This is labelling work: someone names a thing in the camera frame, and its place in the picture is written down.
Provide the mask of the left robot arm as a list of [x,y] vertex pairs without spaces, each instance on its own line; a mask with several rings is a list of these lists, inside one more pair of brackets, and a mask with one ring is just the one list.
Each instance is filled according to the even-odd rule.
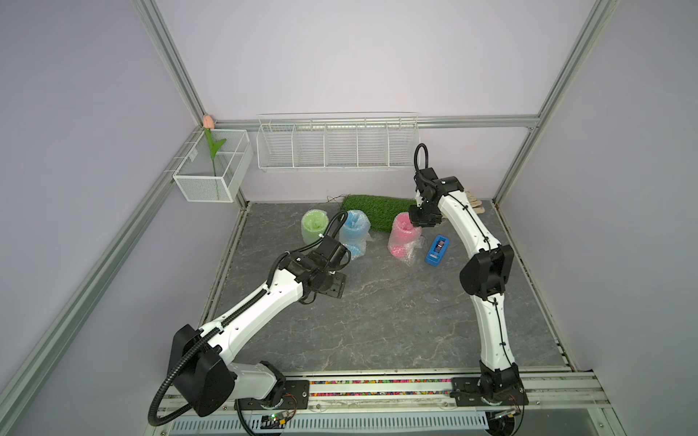
[[167,376],[148,408],[149,425],[163,426],[188,411],[205,417],[229,400],[237,410],[246,400],[278,409],[290,398],[285,376],[272,363],[238,363],[236,356],[288,306],[309,305],[320,294],[341,298],[342,271],[352,255],[338,234],[348,216],[338,212],[316,241],[281,253],[265,281],[235,307],[198,328],[187,324],[177,331]]

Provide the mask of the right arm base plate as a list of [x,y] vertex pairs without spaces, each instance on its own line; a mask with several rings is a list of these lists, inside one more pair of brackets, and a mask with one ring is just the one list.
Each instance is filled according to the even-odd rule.
[[482,377],[454,377],[449,396],[458,407],[467,406],[527,406],[529,399],[523,385],[483,381]]

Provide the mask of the pink plastic wine glass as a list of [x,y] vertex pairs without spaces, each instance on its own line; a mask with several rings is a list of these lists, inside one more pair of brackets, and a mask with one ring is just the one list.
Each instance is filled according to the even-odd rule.
[[421,228],[412,227],[408,212],[398,214],[393,221],[388,250],[394,257],[405,259],[411,254],[414,244],[421,235]]

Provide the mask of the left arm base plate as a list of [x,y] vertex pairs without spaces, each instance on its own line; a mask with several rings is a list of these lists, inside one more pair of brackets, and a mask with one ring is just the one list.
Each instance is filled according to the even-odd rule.
[[286,380],[278,384],[264,399],[245,398],[239,400],[242,411],[261,410],[306,410],[310,400],[310,381],[307,379]]

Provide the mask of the bubble wrap sheet stack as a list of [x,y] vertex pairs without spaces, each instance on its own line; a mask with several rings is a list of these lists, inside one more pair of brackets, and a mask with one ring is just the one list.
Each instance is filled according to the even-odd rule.
[[391,234],[388,240],[388,251],[394,258],[406,265],[414,265],[425,238],[421,227],[414,227],[408,212],[398,214],[394,218]]

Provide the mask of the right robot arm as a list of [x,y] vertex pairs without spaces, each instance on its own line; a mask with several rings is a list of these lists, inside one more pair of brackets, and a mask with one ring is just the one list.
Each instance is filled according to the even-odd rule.
[[436,174],[424,144],[414,150],[414,181],[416,203],[409,208],[412,226],[435,227],[447,220],[465,247],[467,262],[459,281],[474,304],[481,345],[480,377],[474,391],[486,404],[510,401],[524,407],[528,399],[505,321],[505,287],[514,249],[486,228],[456,177]]

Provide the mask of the blue tape dispenser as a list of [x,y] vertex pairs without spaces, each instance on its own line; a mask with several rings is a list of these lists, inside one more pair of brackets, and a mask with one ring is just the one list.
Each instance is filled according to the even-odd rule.
[[425,262],[433,267],[438,267],[444,259],[449,243],[450,240],[447,237],[442,235],[436,236],[425,256]]

